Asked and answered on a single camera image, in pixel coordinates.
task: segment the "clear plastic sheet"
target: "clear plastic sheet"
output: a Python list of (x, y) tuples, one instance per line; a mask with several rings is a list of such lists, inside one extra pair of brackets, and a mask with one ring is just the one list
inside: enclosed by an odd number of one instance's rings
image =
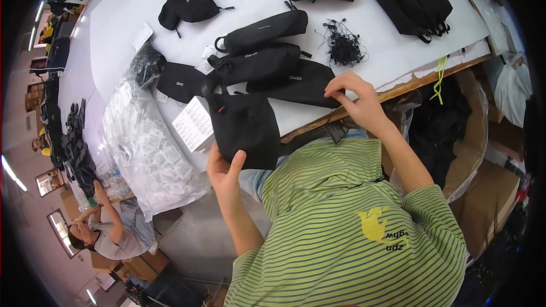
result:
[(138, 199), (146, 221), (210, 193), (186, 160), (148, 89), (131, 71), (116, 85), (103, 117), (108, 152)]

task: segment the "striped t-shirt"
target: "striped t-shirt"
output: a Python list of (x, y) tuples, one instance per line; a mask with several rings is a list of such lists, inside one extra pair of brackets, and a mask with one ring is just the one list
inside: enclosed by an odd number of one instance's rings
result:
[(265, 181), (265, 243), (233, 264), (225, 306), (449, 306), (466, 246), (437, 185), (401, 204), (379, 140), (309, 144)]

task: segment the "yellow string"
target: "yellow string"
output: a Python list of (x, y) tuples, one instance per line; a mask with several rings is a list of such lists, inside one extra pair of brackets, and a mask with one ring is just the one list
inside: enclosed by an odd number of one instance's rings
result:
[(443, 79), (444, 71), (446, 70), (446, 63), (447, 63), (447, 56), (444, 59), (443, 69), (442, 69), (442, 72), (440, 73), (440, 65), (442, 65), (442, 59), (441, 58), (438, 59), (438, 82), (436, 82), (436, 84), (434, 85), (435, 94), (430, 98), (430, 99), (434, 99), (436, 96), (438, 96), (438, 99), (440, 99), (441, 105), (443, 105), (443, 102), (442, 102), (442, 96), (440, 95), (440, 92), (442, 91), (442, 79)]

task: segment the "yellow graphic print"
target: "yellow graphic print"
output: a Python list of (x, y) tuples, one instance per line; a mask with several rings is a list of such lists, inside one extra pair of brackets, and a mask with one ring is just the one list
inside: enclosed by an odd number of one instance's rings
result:
[(379, 224), (378, 218), (381, 217), (381, 214), (385, 211), (387, 211), (389, 207), (384, 208), (371, 208), (368, 213), (365, 212), (357, 212), (357, 215), (360, 216), (360, 220), (362, 221), (362, 233), (367, 239), (374, 240), (375, 242), (379, 242), (382, 244), (396, 244), (400, 241), (406, 242), (406, 246), (408, 245), (408, 240), (406, 237), (400, 237), (393, 240), (384, 240), (385, 237), (385, 227), (387, 220), (383, 219), (382, 223)]

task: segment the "person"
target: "person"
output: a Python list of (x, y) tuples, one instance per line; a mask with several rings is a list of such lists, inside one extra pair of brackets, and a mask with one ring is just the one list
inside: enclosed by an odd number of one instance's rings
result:
[(51, 156), (51, 148), (43, 127), (38, 134), (38, 138), (32, 140), (32, 150), (36, 152), (39, 149), (42, 151), (42, 155)]
[[(320, 138), (279, 158), (274, 171), (241, 171), (244, 151), (228, 164), (217, 145), (211, 149), (206, 170), (238, 256), (225, 306), (451, 305), (466, 246), (442, 191), (370, 83), (345, 73), (324, 96), (378, 139), (362, 129), (337, 145)], [(383, 176), (382, 144), (400, 177), (402, 202)], [(243, 207), (240, 187), (263, 202), (272, 222), (267, 240)]]
[(87, 209), (68, 228), (68, 239), (72, 246), (79, 250), (96, 251), (111, 260), (126, 260), (146, 251), (154, 253), (157, 248), (154, 227), (151, 222), (144, 222), (144, 215), (138, 208), (136, 198), (120, 202), (120, 216), (108, 200), (100, 182), (93, 183), (95, 195), (103, 203), (112, 222), (100, 221), (100, 205)]

